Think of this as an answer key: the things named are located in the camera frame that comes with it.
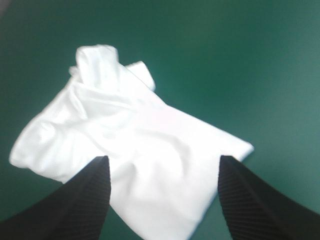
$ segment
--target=crumpled cloth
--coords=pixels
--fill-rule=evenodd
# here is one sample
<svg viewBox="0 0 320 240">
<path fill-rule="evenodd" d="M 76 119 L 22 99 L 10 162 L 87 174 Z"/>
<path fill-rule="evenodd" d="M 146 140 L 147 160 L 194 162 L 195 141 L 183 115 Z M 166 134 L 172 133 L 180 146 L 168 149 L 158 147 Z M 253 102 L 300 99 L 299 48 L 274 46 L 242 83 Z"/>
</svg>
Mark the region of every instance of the crumpled cloth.
<svg viewBox="0 0 320 240">
<path fill-rule="evenodd" d="M 186 240 L 217 192 L 219 159 L 251 144 L 165 104 L 142 63 L 83 46 L 77 67 L 23 129 L 10 162 L 65 183 L 96 156 L 110 160 L 110 205 L 146 240 Z"/>
</svg>

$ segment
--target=white cloth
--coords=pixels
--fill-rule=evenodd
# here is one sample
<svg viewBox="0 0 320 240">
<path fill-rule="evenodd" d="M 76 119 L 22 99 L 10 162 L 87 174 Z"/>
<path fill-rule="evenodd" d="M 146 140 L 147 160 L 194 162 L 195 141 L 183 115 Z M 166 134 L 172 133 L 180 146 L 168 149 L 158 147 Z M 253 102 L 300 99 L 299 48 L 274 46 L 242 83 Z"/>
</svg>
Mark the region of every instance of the white cloth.
<svg viewBox="0 0 320 240">
<path fill-rule="evenodd" d="M 80 47 L 77 67 L 24 128 L 10 162 L 65 183 L 96 156 L 110 159 L 110 204 L 146 240 L 186 240 L 216 193 L 219 159 L 251 144 L 166 105 L 142 63 L 115 48 Z"/>
</svg>

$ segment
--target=green surface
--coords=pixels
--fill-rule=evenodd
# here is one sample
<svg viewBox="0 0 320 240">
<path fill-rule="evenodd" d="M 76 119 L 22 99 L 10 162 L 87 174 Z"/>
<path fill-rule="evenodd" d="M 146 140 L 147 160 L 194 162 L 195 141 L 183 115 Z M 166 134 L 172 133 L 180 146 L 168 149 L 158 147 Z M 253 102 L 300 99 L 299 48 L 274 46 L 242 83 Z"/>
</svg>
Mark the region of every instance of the green surface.
<svg viewBox="0 0 320 240">
<path fill-rule="evenodd" d="M 245 165 L 320 213 L 320 1 L 16 0 L 0 20 L 0 220 L 60 186 L 9 152 L 95 44 L 144 61 L 167 104 L 252 143 Z M 110 209 L 100 239 L 140 238 Z M 231 239 L 217 198 L 191 239 Z"/>
</svg>

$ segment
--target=green background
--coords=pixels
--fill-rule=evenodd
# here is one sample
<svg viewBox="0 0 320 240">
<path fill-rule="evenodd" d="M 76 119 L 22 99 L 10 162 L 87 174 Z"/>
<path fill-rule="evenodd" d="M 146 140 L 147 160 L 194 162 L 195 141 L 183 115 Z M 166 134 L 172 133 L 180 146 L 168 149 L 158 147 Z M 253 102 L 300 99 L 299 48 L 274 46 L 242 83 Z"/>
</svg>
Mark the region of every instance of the green background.
<svg viewBox="0 0 320 240">
<path fill-rule="evenodd" d="M 0 220 L 61 185 L 9 152 L 95 44 L 144 61 L 167 104 L 252 143 L 245 165 L 320 213 L 320 1 L 16 0 L 0 19 Z M 140 238 L 109 209 L 100 239 Z M 191 239 L 231 239 L 218 198 Z"/>
</svg>

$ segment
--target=textured gripper pad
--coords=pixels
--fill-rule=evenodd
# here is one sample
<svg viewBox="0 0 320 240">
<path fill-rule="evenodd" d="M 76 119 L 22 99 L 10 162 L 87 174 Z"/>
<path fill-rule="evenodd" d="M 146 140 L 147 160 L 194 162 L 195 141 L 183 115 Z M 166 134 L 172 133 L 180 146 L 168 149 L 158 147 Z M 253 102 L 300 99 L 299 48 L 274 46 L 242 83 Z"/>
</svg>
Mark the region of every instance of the textured gripper pad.
<svg viewBox="0 0 320 240">
<path fill-rule="evenodd" d="M 97 240 L 109 208 L 109 159 L 96 157 L 70 181 L 0 223 L 1 240 Z"/>
<path fill-rule="evenodd" d="M 221 156 L 218 195 L 234 240 L 319 240 L 320 216 Z"/>
</svg>

